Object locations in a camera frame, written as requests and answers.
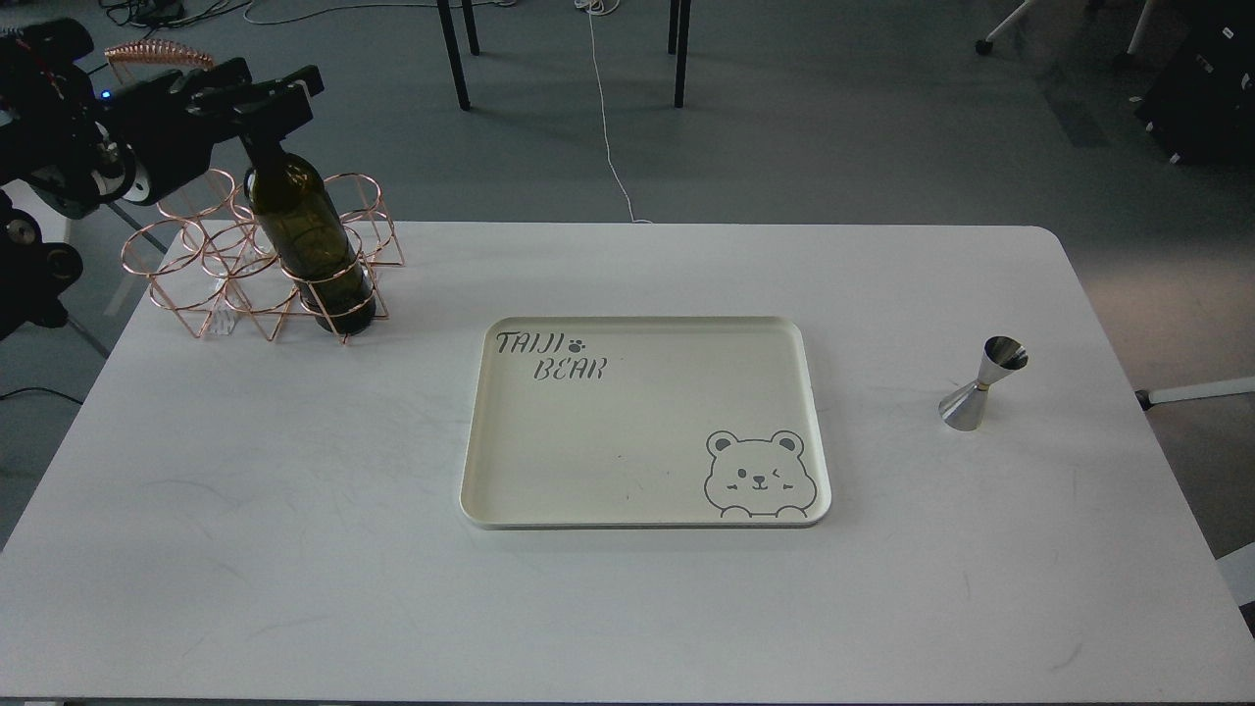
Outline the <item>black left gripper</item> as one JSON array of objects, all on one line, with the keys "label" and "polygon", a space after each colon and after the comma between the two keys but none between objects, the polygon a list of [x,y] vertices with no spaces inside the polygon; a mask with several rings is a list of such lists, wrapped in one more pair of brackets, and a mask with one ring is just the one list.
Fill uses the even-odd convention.
[{"label": "black left gripper", "polygon": [[93,176],[103,204],[157,204],[206,174],[215,147],[235,137],[281,142],[312,120],[310,100],[326,88],[318,66],[251,82],[250,66],[236,56],[220,66],[169,69],[102,92],[93,120],[115,162]]}]

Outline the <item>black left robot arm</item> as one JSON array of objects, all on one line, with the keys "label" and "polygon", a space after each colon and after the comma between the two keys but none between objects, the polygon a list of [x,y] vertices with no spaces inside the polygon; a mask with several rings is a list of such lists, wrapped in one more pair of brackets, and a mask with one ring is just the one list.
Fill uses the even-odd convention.
[{"label": "black left robot arm", "polygon": [[67,218],[125,199],[157,204],[241,140],[252,214],[292,276],[343,270],[350,250],[318,171],[282,149],[311,120],[318,66],[257,83],[242,58],[169,69],[102,95],[79,60],[94,48],[72,18],[3,34],[3,181],[24,181]]}]

